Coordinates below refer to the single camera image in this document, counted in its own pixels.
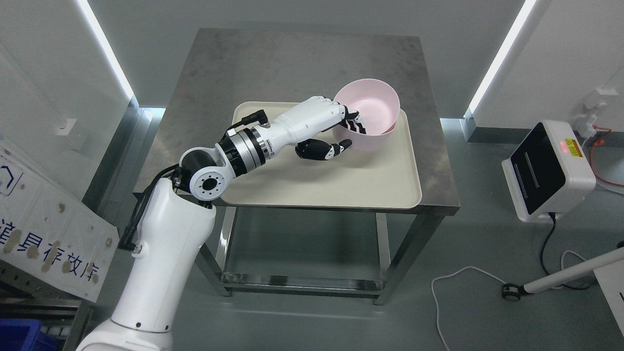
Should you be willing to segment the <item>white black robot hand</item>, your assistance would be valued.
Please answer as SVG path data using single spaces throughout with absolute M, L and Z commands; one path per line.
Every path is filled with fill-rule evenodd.
M 300 158 L 325 161 L 352 145 L 349 138 L 332 144 L 314 138 L 335 126 L 367 134 L 365 119 L 357 110 L 323 96 L 310 97 L 280 114 L 269 127 L 254 126 L 252 131 L 265 143 L 269 158 L 274 158 L 285 146 L 294 146 Z

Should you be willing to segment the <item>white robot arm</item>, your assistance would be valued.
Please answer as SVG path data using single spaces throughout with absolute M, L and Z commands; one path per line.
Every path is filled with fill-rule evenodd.
M 258 110 L 234 123 L 214 148 L 186 151 L 150 182 L 118 248 L 134 257 L 110 318 L 80 342 L 78 351 L 171 351 L 172 325 L 201 247 L 215 224 L 219 198 L 230 182 L 264 164 L 268 148 L 248 125 L 269 125 Z

